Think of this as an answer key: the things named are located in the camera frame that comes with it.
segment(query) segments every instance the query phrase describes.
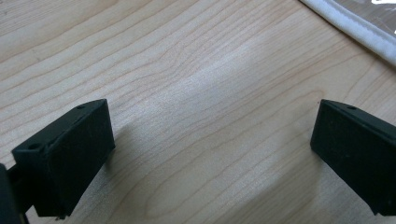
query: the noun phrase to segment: screw hole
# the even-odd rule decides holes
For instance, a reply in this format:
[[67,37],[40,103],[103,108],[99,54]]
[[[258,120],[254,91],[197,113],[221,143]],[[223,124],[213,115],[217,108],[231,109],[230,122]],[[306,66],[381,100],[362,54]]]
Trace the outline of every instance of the screw hole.
[[39,147],[41,147],[41,145],[39,143],[34,143],[34,144],[30,145],[28,148],[29,149],[37,149]]

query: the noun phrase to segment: light wood surface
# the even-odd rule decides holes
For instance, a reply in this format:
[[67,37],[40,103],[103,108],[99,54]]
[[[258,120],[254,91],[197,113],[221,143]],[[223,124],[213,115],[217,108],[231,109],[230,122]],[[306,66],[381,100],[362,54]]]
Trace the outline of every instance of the light wood surface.
[[299,1],[0,1],[0,162],[107,98],[116,151],[65,221],[395,223],[313,153],[322,98],[396,124],[395,68]]

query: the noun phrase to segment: white cloth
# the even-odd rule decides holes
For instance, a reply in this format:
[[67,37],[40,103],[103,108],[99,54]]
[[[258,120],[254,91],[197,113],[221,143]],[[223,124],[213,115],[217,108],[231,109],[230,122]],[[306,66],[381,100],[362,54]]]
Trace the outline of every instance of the white cloth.
[[396,37],[350,12],[333,0],[300,0],[320,16],[396,66]]

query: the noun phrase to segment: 3d printed part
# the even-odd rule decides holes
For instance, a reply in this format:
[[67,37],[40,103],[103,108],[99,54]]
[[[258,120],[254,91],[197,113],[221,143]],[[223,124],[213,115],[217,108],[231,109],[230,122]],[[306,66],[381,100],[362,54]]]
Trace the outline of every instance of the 3d printed part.
[[311,147],[375,214],[396,215],[396,127],[322,100]]
[[14,198],[20,214],[33,205],[40,217],[70,216],[114,147],[107,101],[79,105],[12,150],[0,200]]

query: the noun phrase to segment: wooden table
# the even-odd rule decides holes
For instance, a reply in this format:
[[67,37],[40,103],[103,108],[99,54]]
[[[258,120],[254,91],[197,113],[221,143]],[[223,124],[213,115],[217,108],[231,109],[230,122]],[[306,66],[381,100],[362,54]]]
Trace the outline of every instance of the wooden table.
[[32,223],[394,223],[309,140],[320,99],[396,124],[395,68],[299,1],[0,2],[0,162],[107,98],[116,151]]

